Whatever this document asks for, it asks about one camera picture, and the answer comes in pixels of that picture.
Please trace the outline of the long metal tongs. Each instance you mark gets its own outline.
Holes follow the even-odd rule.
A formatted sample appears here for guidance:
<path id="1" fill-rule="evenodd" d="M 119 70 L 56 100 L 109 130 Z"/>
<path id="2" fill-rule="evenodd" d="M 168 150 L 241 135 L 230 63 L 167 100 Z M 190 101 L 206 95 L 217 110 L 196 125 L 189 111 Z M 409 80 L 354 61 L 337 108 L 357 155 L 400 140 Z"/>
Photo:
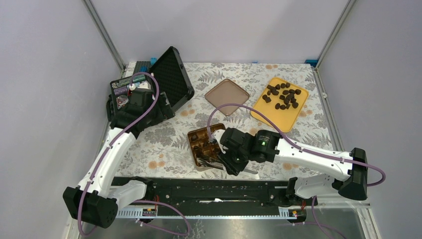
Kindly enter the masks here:
<path id="1" fill-rule="evenodd" d="M 241 161 L 238 158 L 233 160 L 223 156 L 223 158 L 215 159 L 202 155 L 197 157 L 197 162 L 200 166 L 219 169 L 225 171 L 228 175 L 247 176 L 253 179 L 260 179 L 257 171 L 247 168 L 247 161 Z"/>

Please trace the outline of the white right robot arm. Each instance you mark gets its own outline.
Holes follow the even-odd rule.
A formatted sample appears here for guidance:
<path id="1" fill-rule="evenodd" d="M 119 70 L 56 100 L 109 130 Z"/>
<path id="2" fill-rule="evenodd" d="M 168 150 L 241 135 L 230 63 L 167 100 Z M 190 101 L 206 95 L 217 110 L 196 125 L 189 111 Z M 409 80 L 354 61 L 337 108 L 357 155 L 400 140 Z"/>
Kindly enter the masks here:
<path id="1" fill-rule="evenodd" d="M 367 199 L 366 152 L 360 148 L 351 152 L 329 151 L 293 142 L 277 132 L 260 130 L 251 135 L 235 128 L 216 130 L 210 140 L 218 144 L 218 157 L 229 175 L 245 171 L 257 177 L 247 168 L 250 161 L 297 164 L 318 171 L 317 176 L 289 180 L 285 197 L 292 205 L 335 192 L 356 201 Z"/>

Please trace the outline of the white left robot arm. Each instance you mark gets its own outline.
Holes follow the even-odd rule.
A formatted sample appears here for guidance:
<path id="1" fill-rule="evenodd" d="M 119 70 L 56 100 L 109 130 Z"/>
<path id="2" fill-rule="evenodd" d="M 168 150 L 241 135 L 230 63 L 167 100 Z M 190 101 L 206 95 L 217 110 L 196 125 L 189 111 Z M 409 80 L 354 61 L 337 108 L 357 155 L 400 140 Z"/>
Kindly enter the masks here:
<path id="1" fill-rule="evenodd" d="M 154 200 L 153 189 L 147 183 L 136 179 L 130 180 L 110 193 L 112 180 L 124 155 L 139 136 L 137 124 L 155 108 L 159 101 L 159 91 L 152 97 L 152 102 L 142 114 L 125 128 L 115 126 L 108 131 L 106 142 L 95 162 L 85 177 L 75 188 L 67 187 L 63 199 L 71 217 L 77 220 L 80 235 L 84 232 L 83 223 L 96 227 L 108 228 L 114 221 L 118 210 L 139 201 L 147 205 Z"/>

